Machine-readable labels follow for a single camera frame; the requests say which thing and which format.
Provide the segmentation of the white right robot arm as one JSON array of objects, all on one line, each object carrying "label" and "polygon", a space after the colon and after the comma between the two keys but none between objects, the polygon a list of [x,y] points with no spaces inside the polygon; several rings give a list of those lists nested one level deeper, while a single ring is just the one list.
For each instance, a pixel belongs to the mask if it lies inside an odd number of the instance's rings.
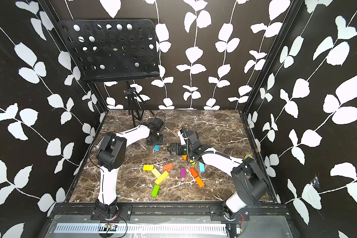
[{"label": "white right robot arm", "polygon": [[184,127],[178,132],[179,143],[171,143],[168,151],[173,156],[186,156],[187,162],[201,162],[229,175],[236,192],[223,202],[223,216],[233,220],[239,211],[253,206],[268,192],[269,183],[258,163],[247,156],[235,158],[199,141],[197,132]]}]

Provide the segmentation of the red-orange block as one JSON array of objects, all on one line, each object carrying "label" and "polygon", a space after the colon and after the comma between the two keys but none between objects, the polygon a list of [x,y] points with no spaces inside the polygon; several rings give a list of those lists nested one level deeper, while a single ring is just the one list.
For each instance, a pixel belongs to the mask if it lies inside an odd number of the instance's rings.
[{"label": "red-orange block", "polygon": [[166,164],[166,165],[163,166],[163,170],[164,171],[168,171],[168,170],[170,170],[172,168],[173,168],[173,164],[172,163],[169,163],[169,164]]}]

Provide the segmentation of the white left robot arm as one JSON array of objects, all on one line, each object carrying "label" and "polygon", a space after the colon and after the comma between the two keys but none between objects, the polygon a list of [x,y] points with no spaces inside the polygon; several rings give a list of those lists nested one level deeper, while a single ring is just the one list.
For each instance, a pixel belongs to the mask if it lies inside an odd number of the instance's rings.
[{"label": "white left robot arm", "polygon": [[161,145],[164,139],[160,131],[164,122],[155,117],[150,123],[142,123],[124,132],[108,132],[104,135],[96,155],[101,180],[91,220],[109,222],[119,216],[117,179],[120,167],[126,160],[126,149],[143,139],[146,139],[148,144]]}]

